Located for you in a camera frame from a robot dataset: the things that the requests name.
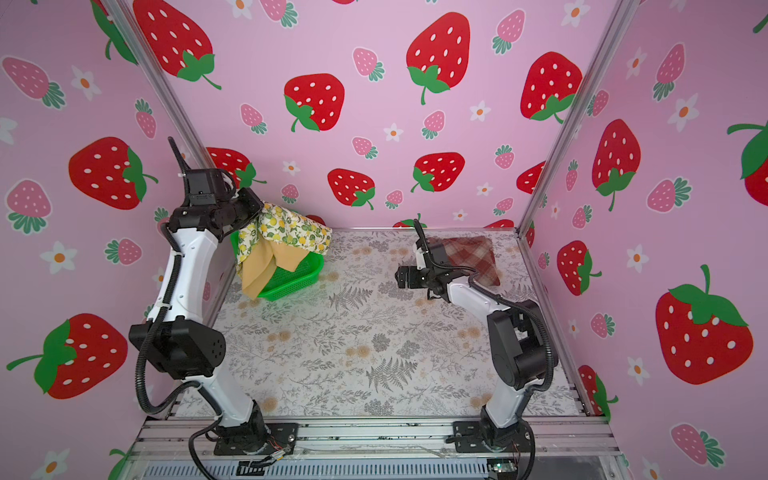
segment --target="strawberry wallpaper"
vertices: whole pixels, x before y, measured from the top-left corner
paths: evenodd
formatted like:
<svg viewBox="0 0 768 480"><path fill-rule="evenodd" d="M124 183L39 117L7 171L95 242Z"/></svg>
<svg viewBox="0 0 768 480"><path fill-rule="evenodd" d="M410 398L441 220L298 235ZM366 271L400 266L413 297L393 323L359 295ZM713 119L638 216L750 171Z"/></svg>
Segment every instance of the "strawberry wallpaper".
<svg viewBox="0 0 768 480"><path fill-rule="evenodd" d="M99 1L3 4L4 476L114 480L146 416L127 334L167 262L177 132ZM171 380L147 375L157 402Z"/></svg>
<svg viewBox="0 0 768 480"><path fill-rule="evenodd" d="M333 227L418 215L509 227L614 3L135 0L133 12L212 159L265 200Z"/></svg>
<svg viewBox="0 0 768 480"><path fill-rule="evenodd" d="M757 478L768 10L641 3L526 237L633 478Z"/></svg>

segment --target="pink strawberry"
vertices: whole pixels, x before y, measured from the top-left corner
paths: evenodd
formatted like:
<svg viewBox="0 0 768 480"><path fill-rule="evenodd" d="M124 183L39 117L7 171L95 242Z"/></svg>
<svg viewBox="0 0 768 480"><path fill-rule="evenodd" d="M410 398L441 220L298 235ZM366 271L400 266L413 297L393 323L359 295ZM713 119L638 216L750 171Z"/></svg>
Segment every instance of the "pink strawberry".
<svg viewBox="0 0 768 480"><path fill-rule="evenodd" d="M386 196L386 207L390 210L396 209L402 203L402 191L393 190Z"/></svg>
<svg viewBox="0 0 768 480"><path fill-rule="evenodd" d="M662 101L674 90L674 81L680 77L685 67L685 45L678 43L673 46L667 57L659 65L654 85L654 99Z"/></svg>
<svg viewBox="0 0 768 480"><path fill-rule="evenodd" d="M510 209L512 209L512 204L514 202L515 201L511 197L505 198L496 204L496 208L493 209L493 214L496 216L506 214L508 211L510 211Z"/></svg>
<svg viewBox="0 0 768 480"><path fill-rule="evenodd" d="M110 243L107 243L107 249L104 253L107 254L107 260L112 263L131 265L141 258L141 247L130 238L124 238L123 240L120 240L120 243L118 243L117 240L112 240Z"/></svg>
<svg viewBox="0 0 768 480"><path fill-rule="evenodd" d="M725 465L725 452L704 430L699 432L692 425L681 423L672 427L670 435L674 444L699 465L706 465L707 461L714 468Z"/></svg>
<svg viewBox="0 0 768 480"><path fill-rule="evenodd" d="M608 92L605 90L600 90L589 101L589 105L587 106L587 115L590 117L597 117L600 112L603 111L606 105L608 105Z"/></svg>
<svg viewBox="0 0 768 480"><path fill-rule="evenodd" d="M251 107L248 104L242 104L240 106L240 118L243 119L243 123L250 127L250 130L255 134L266 133L266 123L264 123L264 117L256 108Z"/></svg>
<svg viewBox="0 0 768 480"><path fill-rule="evenodd" d="M692 190L693 187L686 178L678 177L674 182L665 178L648 195L648 208L660 214L671 212L672 207L680 208L690 199Z"/></svg>
<svg viewBox="0 0 768 480"><path fill-rule="evenodd" d="M576 213L574 214L573 220L571 220L571 224L574 226L574 228L581 230L587 226L587 223L589 223L590 220L592 220L592 208L589 205L584 205L583 207L576 209Z"/></svg>
<svg viewBox="0 0 768 480"><path fill-rule="evenodd" d="M613 336L616 331L616 323L607 313L598 313L593 316L589 324L592 327L592 331L602 339Z"/></svg>
<svg viewBox="0 0 768 480"><path fill-rule="evenodd" d="M422 128L422 135L427 140L431 140L437 137L438 132L445 126L445 112L437 110L429 114L424 119L424 128Z"/></svg>
<svg viewBox="0 0 768 480"><path fill-rule="evenodd" d="M507 170L512 166L513 161L515 161L515 154L512 153L512 147L509 145L502 145L496 150L496 160L494 162L499 168Z"/></svg>
<svg viewBox="0 0 768 480"><path fill-rule="evenodd" d="M280 193L283 194L283 200L287 204L294 204L299 199L299 189L294 184L287 184Z"/></svg>
<svg viewBox="0 0 768 480"><path fill-rule="evenodd" d="M512 44L523 35L525 25L525 11L517 9L501 20L496 27L497 36L493 38L493 49L496 55L503 55L507 50L512 50Z"/></svg>
<svg viewBox="0 0 768 480"><path fill-rule="evenodd" d="M549 266L549 253L543 252L538 256L538 267L542 270Z"/></svg>
<svg viewBox="0 0 768 480"><path fill-rule="evenodd" d="M48 81L48 76L42 68L30 61L15 57L3 57L2 67L16 87L22 93L34 100L41 100L48 108L61 110L66 105L66 95L61 91L58 83Z"/></svg>
<svg viewBox="0 0 768 480"><path fill-rule="evenodd" d="M293 28L299 22L299 14L293 9L293 3L286 0L260 0L264 13L273 22L280 22L284 28Z"/></svg>
<svg viewBox="0 0 768 480"><path fill-rule="evenodd" d="M51 214L51 202L36 181L20 180L5 196L5 204L11 209L8 221L13 230L29 235L39 233L48 226L45 218Z"/></svg>
<svg viewBox="0 0 768 480"><path fill-rule="evenodd" d="M378 61L376 54L366 48L355 48L352 52L357 73L368 77L370 81L379 81L384 78L384 65Z"/></svg>
<svg viewBox="0 0 768 480"><path fill-rule="evenodd" d="M373 142L363 137L354 137L352 139L352 146L355 148L355 152L368 160L376 158L379 151L373 146Z"/></svg>
<svg viewBox="0 0 768 480"><path fill-rule="evenodd" d="M143 98L136 100L136 122L139 124L141 131L147 135L147 138L154 138L154 133L157 131L157 122L152 116L152 109L149 108L149 104L144 101Z"/></svg>
<svg viewBox="0 0 768 480"><path fill-rule="evenodd" d="M574 189L574 185L576 184L576 179L578 178L577 169L578 162L576 160L571 160L571 163L568 165L568 173L565 175L565 190L568 190L569 192Z"/></svg>

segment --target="plaid cloth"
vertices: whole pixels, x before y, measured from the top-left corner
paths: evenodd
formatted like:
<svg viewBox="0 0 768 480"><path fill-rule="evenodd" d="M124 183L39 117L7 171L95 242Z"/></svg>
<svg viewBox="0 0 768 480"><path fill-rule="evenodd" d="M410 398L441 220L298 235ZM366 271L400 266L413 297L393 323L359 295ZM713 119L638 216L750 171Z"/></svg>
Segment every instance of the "plaid cloth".
<svg viewBox="0 0 768 480"><path fill-rule="evenodd" d="M455 266L466 265L475 268L479 275L475 278L483 286L499 286L496 271L496 257L493 255L493 242L488 237L459 237L437 240L442 242L448 259Z"/></svg>

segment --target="fern pattern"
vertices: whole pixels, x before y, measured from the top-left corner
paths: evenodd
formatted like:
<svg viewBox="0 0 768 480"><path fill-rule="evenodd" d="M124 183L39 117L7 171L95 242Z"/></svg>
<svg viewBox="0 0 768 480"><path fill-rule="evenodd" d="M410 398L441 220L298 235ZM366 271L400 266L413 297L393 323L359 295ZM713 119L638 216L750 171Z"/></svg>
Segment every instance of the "fern pattern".
<svg viewBox="0 0 768 480"><path fill-rule="evenodd" d="M496 291L513 301L534 298L514 236L483 234L502 273ZM456 305L426 300L424 291L397 288L392 275L413 264L414 240L405 229L336 231L321 280L275 302L251 300L233 281L214 328L227 340L230 371L265 415L479 414L498 379L487 327ZM559 367L526 413L579 413ZM190 390L176 415L212 412Z"/></svg>

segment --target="green basket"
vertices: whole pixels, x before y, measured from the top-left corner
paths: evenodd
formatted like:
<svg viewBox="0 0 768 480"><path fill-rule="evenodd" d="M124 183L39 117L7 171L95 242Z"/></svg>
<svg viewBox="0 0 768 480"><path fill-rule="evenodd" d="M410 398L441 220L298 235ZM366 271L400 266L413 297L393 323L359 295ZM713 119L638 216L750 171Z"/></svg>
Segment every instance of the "green basket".
<svg viewBox="0 0 768 480"><path fill-rule="evenodd" d="M304 260L301 260L295 272L277 267L270 281L259 293L259 298L274 302L291 293L298 292L317 282L317 277L325 264L325 258L319 253L309 252Z"/></svg>

